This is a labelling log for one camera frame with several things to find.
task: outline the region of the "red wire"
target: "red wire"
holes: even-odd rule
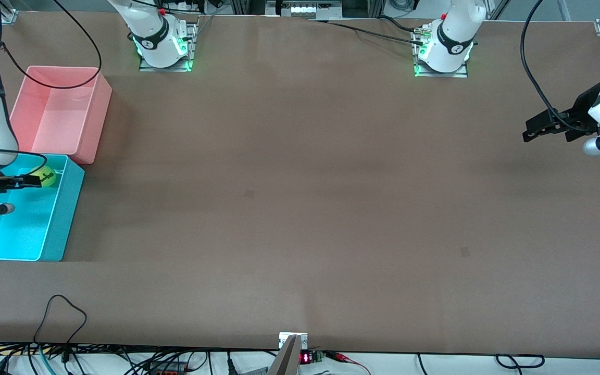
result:
[[[368,373],[369,375],[372,375],[372,373],[371,373],[371,372],[369,372],[369,368],[365,367],[364,365],[361,365],[360,363],[357,363],[357,362],[356,362],[356,361],[354,361],[354,360],[350,360],[350,363],[352,363],[353,365],[358,365],[358,366],[360,366],[360,367],[364,368],[364,369],[365,369],[365,371],[367,371],[367,373]]]
[[[371,373],[371,372],[369,372],[369,368],[365,367],[365,365],[362,365],[362,364],[360,364],[360,363],[357,363],[356,361],[354,361],[354,360],[350,359],[349,357],[345,356],[344,354],[340,354],[340,356],[341,356],[341,360],[345,361],[346,363],[350,363],[350,364],[352,364],[352,365],[357,365],[357,366],[360,366],[360,367],[364,368],[364,369],[365,369],[365,371],[367,371],[367,373],[368,373],[369,375],[372,375],[372,373]]]

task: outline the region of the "yellow tennis ball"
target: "yellow tennis ball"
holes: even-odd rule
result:
[[[57,181],[57,173],[50,167],[45,166],[38,171],[31,174],[32,176],[38,176],[41,179],[41,187],[49,187],[55,184]]]

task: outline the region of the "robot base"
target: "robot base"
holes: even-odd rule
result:
[[[423,31],[422,34],[410,33],[411,39],[415,41],[421,41],[424,45],[429,43],[431,38],[431,25],[424,24],[423,28],[420,29]],[[450,73],[441,73],[440,71],[436,71],[429,67],[426,62],[419,59],[419,55],[424,53],[424,45],[412,45],[412,54],[414,55],[414,75],[417,77],[447,77],[447,78],[467,78],[469,76],[469,72],[467,71],[467,62],[463,62],[462,66],[456,71],[452,71]]]
[[[198,33],[198,25],[195,23],[186,23],[186,28],[180,28],[180,35],[177,40],[177,48],[182,52],[186,51],[186,55],[181,57],[175,64],[169,67],[159,68],[150,66],[142,57],[140,51],[140,65],[138,71],[191,71],[193,68],[193,56],[196,52],[196,36]]]

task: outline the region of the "pink plastic bin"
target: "pink plastic bin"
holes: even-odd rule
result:
[[[30,66],[27,74],[52,86],[88,80],[94,67]],[[74,89],[51,89],[24,78],[10,112],[10,125],[20,150],[64,154],[77,164],[92,164],[101,138],[110,88],[102,74]]]

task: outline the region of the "brown table surface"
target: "brown table surface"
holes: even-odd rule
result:
[[[62,293],[90,316],[75,342],[600,356],[600,158],[522,142],[543,104],[520,23],[432,79],[404,43],[274,17],[215,17],[193,72],[140,73],[118,14],[76,15],[114,94],[64,261],[0,261],[0,340]],[[60,12],[4,40],[24,67],[95,65]],[[534,23],[527,50],[557,108],[600,80],[591,23]],[[40,339],[80,321],[53,304]]]

